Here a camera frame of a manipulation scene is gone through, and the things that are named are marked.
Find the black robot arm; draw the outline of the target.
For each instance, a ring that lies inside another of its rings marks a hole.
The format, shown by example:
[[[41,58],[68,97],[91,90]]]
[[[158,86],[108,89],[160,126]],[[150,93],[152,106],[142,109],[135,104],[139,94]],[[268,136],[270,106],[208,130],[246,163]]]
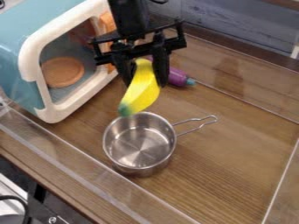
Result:
[[[136,59],[151,56],[154,75],[159,86],[164,87],[170,75],[170,55],[187,46],[183,20],[152,19],[146,0],[107,0],[107,3],[116,29],[90,41],[96,65],[112,64],[130,85]]]

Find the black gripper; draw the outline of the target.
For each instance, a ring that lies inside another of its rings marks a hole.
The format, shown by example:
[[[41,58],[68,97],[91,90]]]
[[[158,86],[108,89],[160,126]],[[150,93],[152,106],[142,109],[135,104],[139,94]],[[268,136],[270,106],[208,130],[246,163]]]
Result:
[[[96,65],[112,64],[127,86],[136,70],[132,59],[151,55],[155,78],[163,88],[170,74],[168,55],[187,46],[183,21],[174,20],[170,24],[152,23],[148,31],[124,37],[118,31],[112,31],[96,36],[90,44],[95,51]]]

